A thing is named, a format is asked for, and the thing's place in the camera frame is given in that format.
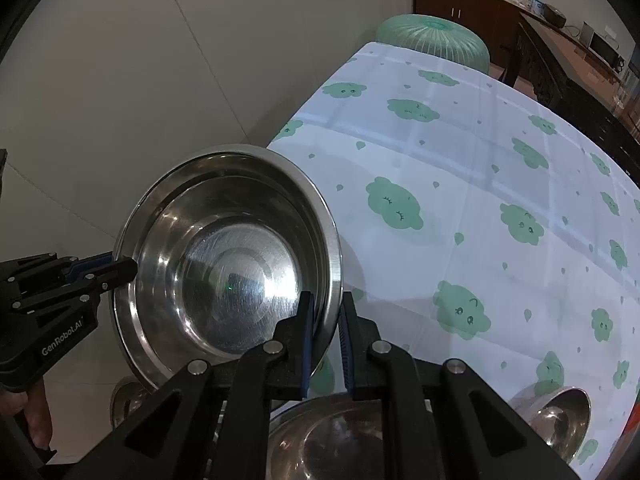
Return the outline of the left hand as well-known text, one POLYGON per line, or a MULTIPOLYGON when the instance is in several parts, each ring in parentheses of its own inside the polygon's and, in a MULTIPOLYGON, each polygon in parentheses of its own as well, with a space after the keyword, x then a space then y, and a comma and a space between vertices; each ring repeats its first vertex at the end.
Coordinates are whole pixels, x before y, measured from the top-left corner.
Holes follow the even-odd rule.
POLYGON ((2 418, 23 412, 32 442, 37 448, 47 448, 52 439, 52 419, 46 395, 46 387, 40 379, 27 392, 14 393, 6 389, 0 392, 2 418))

